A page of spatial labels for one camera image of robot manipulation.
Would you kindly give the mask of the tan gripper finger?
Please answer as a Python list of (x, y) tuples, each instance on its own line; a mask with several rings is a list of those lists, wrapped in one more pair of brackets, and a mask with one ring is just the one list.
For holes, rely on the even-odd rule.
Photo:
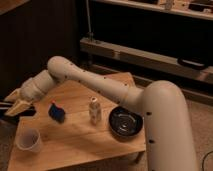
[(11, 107), (5, 112), (6, 116), (16, 116), (26, 110), (28, 110), (32, 106), (31, 103), (24, 100), (17, 100), (15, 102), (11, 102)]
[(17, 88), (4, 98), (5, 102), (15, 102), (20, 99), (20, 89)]

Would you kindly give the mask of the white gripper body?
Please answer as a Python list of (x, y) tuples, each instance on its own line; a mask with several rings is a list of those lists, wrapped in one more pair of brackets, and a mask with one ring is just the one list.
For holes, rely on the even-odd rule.
[(44, 97), (42, 81), (36, 77), (26, 80), (20, 88), (20, 98), (28, 102), (36, 102)]

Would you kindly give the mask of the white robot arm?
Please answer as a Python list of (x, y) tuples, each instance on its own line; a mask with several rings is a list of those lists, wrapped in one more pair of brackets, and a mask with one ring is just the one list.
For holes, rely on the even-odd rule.
[(13, 104), (7, 114), (15, 116), (27, 110), (67, 80), (79, 82), (144, 117), (149, 171), (199, 171), (186, 99), (170, 81), (154, 81), (140, 89), (84, 70), (62, 56), (53, 56), (45, 70), (5, 97)]

